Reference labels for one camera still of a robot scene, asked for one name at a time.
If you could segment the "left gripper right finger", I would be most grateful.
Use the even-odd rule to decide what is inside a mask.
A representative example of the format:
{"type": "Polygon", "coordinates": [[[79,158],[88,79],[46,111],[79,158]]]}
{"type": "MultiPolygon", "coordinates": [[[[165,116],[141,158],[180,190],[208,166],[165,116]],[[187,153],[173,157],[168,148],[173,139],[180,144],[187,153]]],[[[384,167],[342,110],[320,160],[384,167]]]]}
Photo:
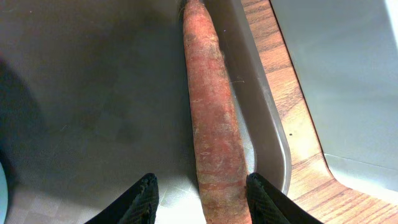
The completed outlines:
{"type": "Polygon", "coordinates": [[[322,224],[257,172],[246,177],[246,197],[253,224],[322,224]]]}

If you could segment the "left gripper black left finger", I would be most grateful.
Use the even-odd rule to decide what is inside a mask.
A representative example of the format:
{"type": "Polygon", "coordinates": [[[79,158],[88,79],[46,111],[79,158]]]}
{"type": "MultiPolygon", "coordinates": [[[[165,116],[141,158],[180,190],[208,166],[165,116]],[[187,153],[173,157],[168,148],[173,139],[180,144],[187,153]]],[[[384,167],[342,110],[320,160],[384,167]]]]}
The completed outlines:
{"type": "Polygon", "coordinates": [[[158,206],[157,177],[148,173],[86,224],[154,224],[158,206]]]}

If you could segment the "orange carrot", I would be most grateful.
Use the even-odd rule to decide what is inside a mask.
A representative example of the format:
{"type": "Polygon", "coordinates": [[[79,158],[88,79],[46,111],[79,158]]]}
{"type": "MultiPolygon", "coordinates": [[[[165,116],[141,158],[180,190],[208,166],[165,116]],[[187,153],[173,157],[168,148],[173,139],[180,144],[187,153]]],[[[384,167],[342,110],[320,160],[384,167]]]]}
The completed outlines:
{"type": "Polygon", "coordinates": [[[183,41],[197,180],[207,223],[250,223],[248,174],[228,71],[211,16],[187,1],[183,41]]]}

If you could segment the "light blue rice bowl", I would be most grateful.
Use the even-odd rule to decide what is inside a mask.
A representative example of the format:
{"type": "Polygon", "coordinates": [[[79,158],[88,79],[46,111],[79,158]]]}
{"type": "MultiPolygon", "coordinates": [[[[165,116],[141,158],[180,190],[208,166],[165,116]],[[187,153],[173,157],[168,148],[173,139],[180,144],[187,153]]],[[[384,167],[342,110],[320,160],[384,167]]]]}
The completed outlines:
{"type": "Polygon", "coordinates": [[[8,207],[8,187],[2,164],[0,164],[0,223],[4,224],[8,207]]]}

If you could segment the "brown serving tray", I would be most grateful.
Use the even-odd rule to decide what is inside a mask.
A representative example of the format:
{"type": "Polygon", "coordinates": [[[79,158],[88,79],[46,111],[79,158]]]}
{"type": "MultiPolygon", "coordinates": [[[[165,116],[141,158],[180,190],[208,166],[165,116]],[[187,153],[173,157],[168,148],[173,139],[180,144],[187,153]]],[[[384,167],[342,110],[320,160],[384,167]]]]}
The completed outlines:
{"type": "Polygon", "coordinates": [[[86,223],[153,173],[155,223],[204,223],[184,1],[1,2],[5,223],[86,223]]]}

